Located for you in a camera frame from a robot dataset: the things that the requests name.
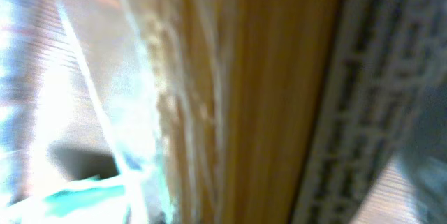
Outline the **orange spaghetti packet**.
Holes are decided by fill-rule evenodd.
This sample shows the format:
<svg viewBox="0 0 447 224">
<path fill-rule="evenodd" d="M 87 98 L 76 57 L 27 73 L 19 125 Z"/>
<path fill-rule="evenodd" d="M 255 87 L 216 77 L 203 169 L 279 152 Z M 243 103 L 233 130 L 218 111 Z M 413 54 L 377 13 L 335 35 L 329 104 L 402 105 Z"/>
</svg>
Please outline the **orange spaghetti packet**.
<svg viewBox="0 0 447 224">
<path fill-rule="evenodd" d="M 446 222 L 446 0 L 122 0 L 171 223 L 348 223 L 392 159 Z"/>
</svg>

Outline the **teal wet wipes packet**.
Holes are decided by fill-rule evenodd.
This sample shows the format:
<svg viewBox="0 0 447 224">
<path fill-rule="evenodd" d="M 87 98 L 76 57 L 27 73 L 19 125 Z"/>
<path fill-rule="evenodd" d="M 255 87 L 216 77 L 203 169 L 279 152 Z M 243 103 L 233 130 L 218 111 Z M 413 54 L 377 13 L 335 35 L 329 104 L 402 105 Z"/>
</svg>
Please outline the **teal wet wipes packet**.
<svg viewBox="0 0 447 224">
<path fill-rule="evenodd" d="M 149 177 L 131 172 L 108 179 L 72 181 L 48 195 L 1 209 L 2 223 L 172 223 Z"/>
</svg>

